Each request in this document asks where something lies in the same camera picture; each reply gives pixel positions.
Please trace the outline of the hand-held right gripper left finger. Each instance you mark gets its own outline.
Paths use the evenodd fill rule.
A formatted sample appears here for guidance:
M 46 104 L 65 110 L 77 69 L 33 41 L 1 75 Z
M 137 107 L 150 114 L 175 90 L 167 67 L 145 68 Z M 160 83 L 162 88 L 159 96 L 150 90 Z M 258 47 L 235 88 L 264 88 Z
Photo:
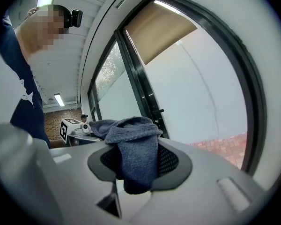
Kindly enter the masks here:
M 76 147 L 48 149 L 43 140 L 34 139 L 37 164 L 41 168 L 60 210 L 64 225 L 120 225 L 120 216 L 108 212 L 114 207 L 120 213 L 116 174 L 101 164 L 98 157 L 93 172 L 88 163 L 104 142 Z

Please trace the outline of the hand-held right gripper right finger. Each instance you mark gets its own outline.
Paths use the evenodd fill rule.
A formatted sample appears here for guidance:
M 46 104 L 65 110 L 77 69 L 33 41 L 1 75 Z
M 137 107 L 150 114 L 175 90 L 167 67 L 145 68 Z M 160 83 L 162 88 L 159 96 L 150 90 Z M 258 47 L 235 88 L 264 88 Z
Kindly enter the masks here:
M 165 138 L 159 144 L 178 165 L 153 182 L 133 225 L 242 225 L 259 212 L 266 193 L 251 176 L 206 150 Z

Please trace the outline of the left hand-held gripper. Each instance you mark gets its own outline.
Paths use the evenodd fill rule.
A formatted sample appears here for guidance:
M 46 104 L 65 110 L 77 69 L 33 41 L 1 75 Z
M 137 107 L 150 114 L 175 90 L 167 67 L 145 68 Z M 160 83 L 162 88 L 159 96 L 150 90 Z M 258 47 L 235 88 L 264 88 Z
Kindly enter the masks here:
M 62 119 L 59 131 L 60 137 L 67 147 L 100 142 L 92 132 L 90 125 L 76 119 Z

